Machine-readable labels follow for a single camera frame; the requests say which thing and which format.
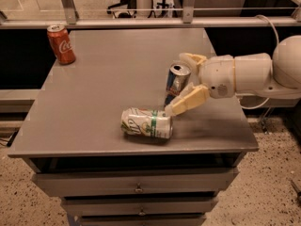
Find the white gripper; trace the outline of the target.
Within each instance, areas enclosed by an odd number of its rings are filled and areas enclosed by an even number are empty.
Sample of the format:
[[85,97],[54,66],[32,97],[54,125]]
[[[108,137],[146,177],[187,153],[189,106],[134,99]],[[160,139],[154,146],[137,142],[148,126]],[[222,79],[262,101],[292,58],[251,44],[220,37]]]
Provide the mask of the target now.
[[191,72],[198,74],[202,85],[189,83],[166,107],[168,116],[178,116],[203,105],[211,96],[215,99],[234,95],[234,58],[214,56],[207,60],[204,55],[180,53],[180,61],[187,64]]

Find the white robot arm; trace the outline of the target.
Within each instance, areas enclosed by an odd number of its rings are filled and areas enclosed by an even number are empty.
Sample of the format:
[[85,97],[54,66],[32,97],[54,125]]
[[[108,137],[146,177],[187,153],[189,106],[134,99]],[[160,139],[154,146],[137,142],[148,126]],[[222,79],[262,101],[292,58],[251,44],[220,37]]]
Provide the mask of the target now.
[[180,60],[198,77],[165,107],[177,116],[209,98],[252,94],[271,99],[301,98],[301,36],[281,41],[272,55],[213,56],[181,53]]

